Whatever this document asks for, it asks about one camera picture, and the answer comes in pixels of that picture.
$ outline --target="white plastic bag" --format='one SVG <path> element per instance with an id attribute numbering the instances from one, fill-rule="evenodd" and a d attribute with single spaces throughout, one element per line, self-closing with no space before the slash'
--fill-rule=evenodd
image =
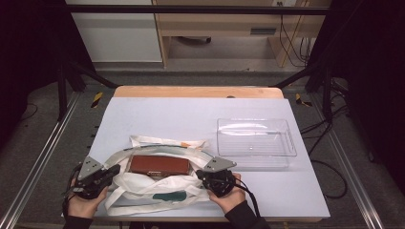
<path id="1" fill-rule="evenodd" d="M 149 176 L 127 172 L 132 155 L 174 156 L 190 161 L 189 176 L 171 176 L 155 180 Z M 105 207 L 109 216 L 151 213 L 181 208 L 198 201 L 209 201 L 202 181 L 195 172 L 204 167 L 211 155 L 192 148 L 169 145 L 150 145 L 123 150 L 112 155 L 105 163 L 107 168 L 120 164 L 121 169 L 113 179 L 117 188 L 107 197 Z M 134 205 L 117 204 L 119 198 L 135 200 Z"/>

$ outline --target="brown wallet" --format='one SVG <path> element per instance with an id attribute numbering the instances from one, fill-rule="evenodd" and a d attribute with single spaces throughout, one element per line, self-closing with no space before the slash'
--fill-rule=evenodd
<path id="1" fill-rule="evenodd" d="M 188 159 L 171 156 L 132 156 L 129 171 L 150 177 L 188 175 Z"/>

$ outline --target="floor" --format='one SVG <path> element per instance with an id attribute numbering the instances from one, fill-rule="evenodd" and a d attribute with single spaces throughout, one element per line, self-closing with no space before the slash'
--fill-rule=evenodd
<path id="1" fill-rule="evenodd" d="M 303 64 L 291 57 L 294 65 Z M 118 84 L 132 85 L 229 85 L 269 86 L 284 80 L 302 67 L 291 63 L 277 66 L 265 38 L 212 37 L 202 40 L 177 38 L 172 43 L 168 66 L 96 63 L 99 73 Z M 71 93 L 75 108 L 68 114 L 69 122 L 60 124 L 56 85 L 33 92 L 30 105 L 13 138 L 0 154 L 2 195 L 0 216 L 10 216 L 15 228 L 60 228 L 61 193 L 72 168 L 84 158 L 92 145 L 96 128 L 114 90 L 107 89 L 91 78 L 84 77 L 88 88 L 82 94 Z M 320 93 L 307 94 L 306 78 L 283 89 L 289 99 L 300 129 L 322 120 Z M 103 92 L 97 108 L 91 108 L 97 92 Z M 301 95 L 301 103 L 296 95 Z M 342 94 L 333 93 L 334 110 L 345 105 Z M 325 129 L 303 135 L 310 151 Z M 50 135 L 54 144 L 48 140 Z M 384 166 L 371 163 L 350 112 L 343 110 L 333 120 L 333 127 L 314 148 L 312 159 L 327 162 L 348 182 L 348 193 L 342 198 L 328 198 L 330 219 L 317 223 L 272 222 L 272 228 L 405 228 L 405 197 L 395 187 Z M 340 176 L 322 164 L 313 164 L 326 196 L 344 191 Z M 97 221 L 93 228 L 118 228 L 116 222 Z"/>

